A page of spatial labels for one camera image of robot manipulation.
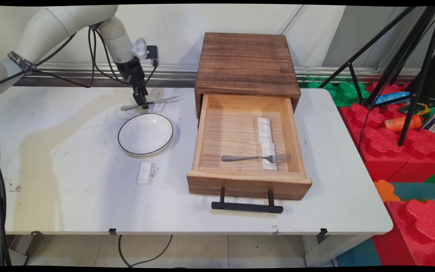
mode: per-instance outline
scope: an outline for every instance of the wooden drawer unit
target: wooden drawer unit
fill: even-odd
[[[205,94],[286,97],[294,111],[301,93],[286,36],[206,33],[194,93],[198,119]]]
[[[290,153],[278,171],[263,169],[260,159],[223,162],[223,155],[261,155],[258,118],[268,118],[276,154]],[[192,171],[190,193],[301,200],[312,185],[307,178],[290,98],[205,94]]]

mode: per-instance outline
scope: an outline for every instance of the tile floor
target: tile floor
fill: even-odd
[[[169,238],[169,235],[124,235],[122,253],[132,264],[149,260],[162,252]],[[118,241],[117,235],[35,236],[26,265],[125,267]],[[164,254],[137,267],[305,267],[303,255],[301,236],[174,235]]]

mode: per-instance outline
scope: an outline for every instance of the metal fork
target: metal fork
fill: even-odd
[[[266,159],[269,162],[272,162],[274,164],[284,162],[286,160],[289,160],[292,157],[290,153],[287,154],[281,154],[281,155],[271,155],[268,157],[233,157],[233,156],[222,156],[221,160],[223,162],[234,162],[234,161],[240,161],[240,160],[247,160],[247,159]]]

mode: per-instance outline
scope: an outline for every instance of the orange foam block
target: orange foam block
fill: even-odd
[[[379,181],[374,181],[375,188],[378,191],[378,195],[385,201],[400,201],[400,198],[394,194],[394,186],[387,181],[380,179]]]

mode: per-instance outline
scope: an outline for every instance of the small white box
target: small white box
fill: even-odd
[[[167,102],[155,103],[154,106],[152,107],[152,111],[155,113],[162,113],[166,103]]]
[[[139,186],[150,185],[150,171],[152,170],[152,163],[142,162],[140,163],[139,176],[137,178],[137,184]]]
[[[263,153],[263,157],[268,157],[275,154],[275,144],[269,142],[261,142],[261,152]],[[266,159],[263,160],[263,168],[265,170],[278,171],[278,167],[276,164],[269,162]]]
[[[270,120],[263,117],[258,117],[259,141],[273,143],[271,138],[271,123]]]

